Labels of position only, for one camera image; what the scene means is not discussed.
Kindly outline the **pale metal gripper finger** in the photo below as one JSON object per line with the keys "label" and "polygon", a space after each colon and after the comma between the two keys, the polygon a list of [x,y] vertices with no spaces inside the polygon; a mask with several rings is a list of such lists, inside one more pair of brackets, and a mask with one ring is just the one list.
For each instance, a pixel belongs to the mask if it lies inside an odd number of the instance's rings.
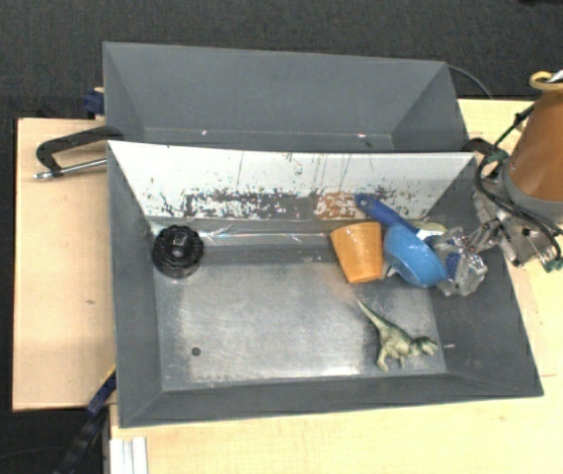
{"label": "pale metal gripper finger", "polygon": [[498,237],[477,237],[470,238],[467,248],[471,254],[481,254],[485,251],[489,251],[495,246],[499,245]]}
{"label": "pale metal gripper finger", "polygon": [[495,223],[482,223],[467,236],[469,243],[492,243],[497,236]]}

